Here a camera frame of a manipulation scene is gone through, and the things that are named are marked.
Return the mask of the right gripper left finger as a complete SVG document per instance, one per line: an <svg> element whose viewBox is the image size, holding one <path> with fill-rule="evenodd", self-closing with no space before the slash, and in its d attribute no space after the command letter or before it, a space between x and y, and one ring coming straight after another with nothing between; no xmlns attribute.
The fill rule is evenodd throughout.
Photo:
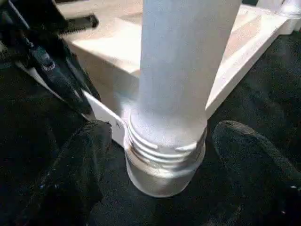
<svg viewBox="0 0 301 226"><path fill-rule="evenodd" d="M23 183L14 225L85 226L102 199L100 182L111 134L111 124L101 120L78 129L49 166Z"/></svg>

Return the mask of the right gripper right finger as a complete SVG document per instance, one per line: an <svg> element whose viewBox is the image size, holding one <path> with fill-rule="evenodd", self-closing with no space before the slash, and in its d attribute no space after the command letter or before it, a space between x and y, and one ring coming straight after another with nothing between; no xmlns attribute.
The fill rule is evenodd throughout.
<svg viewBox="0 0 301 226"><path fill-rule="evenodd" d="M212 140L239 201L236 226L301 224L301 172L271 141L237 121L219 122Z"/></svg>

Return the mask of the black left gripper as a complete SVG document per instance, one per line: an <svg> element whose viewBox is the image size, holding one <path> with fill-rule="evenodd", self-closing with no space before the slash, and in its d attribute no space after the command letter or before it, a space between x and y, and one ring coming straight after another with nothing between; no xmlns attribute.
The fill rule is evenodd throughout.
<svg viewBox="0 0 301 226"><path fill-rule="evenodd" d="M0 2L1 69L30 56L44 83L73 110L96 118L84 92L99 95L77 56L60 36L95 29L95 14L66 18L54 0L2 0Z"/></svg>

